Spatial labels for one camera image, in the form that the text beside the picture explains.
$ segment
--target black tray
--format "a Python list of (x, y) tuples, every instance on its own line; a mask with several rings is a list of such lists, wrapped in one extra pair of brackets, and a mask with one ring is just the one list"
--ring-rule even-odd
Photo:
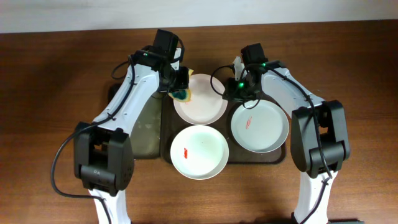
[[(275, 100), (269, 96), (264, 96), (264, 100), (275, 103)], [(267, 153), (251, 152), (241, 147), (234, 139), (231, 132), (231, 118), (233, 112), (241, 103), (228, 102), (225, 113), (222, 117), (209, 124), (210, 127), (217, 129), (226, 139), (229, 147), (228, 164), (278, 164), (285, 159), (285, 143), (274, 151)], [(160, 127), (160, 156), (169, 163), (170, 147), (173, 139), (183, 129), (192, 124), (184, 121), (175, 111), (173, 99), (166, 97), (162, 103), (162, 124)]]

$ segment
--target plate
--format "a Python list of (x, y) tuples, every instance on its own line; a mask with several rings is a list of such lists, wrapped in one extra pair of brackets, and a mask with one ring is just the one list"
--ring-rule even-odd
[[(213, 86), (220, 93), (225, 90), (224, 85), (216, 78), (213, 78)], [(190, 124), (211, 124), (224, 114), (228, 102), (213, 91), (209, 75), (192, 75), (189, 89), (192, 93), (189, 102), (174, 100), (174, 108), (184, 121)]]
[(204, 180), (220, 173), (229, 156), (228, 143), (214, 128), (194, 125), (174, 138), (170, 156), (174, 167), (185, 177)]
[[(257, 101), (245, 103), (247, 108)], [(284, 111), (274, 103), (260, 100), (253, 109), (243, 105), (231, 119), (231, 130), (236, 142), (252, 152), (271, 152), (280, 147), (289, 133), (289, 122)]]

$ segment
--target brown wooden surface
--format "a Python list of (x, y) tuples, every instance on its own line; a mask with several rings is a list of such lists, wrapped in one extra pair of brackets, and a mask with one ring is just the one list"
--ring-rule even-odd
[[(398, 21), (169, 29), (186, 46), (183, 64), (211, 73), (260, 42), (314, 94), (345, 106), (351, 157), (331, 190), (330, 219), (398, 220)], [(106, 104), (110, 71), (151, 44), (155, 29), (0, 35), (0, 223), (96, 223), (92, 200), (58, 196), (50, 165), (79, 121)], [(72, 147), (59, 187), (87, 194), (73, 176)], [(136, 223), (251, 223), (287, 218), (299, 194), (288, 152), (278, 166), (227, 166), (190, 180), (162, 160), (137, 161), (127, 188)]]

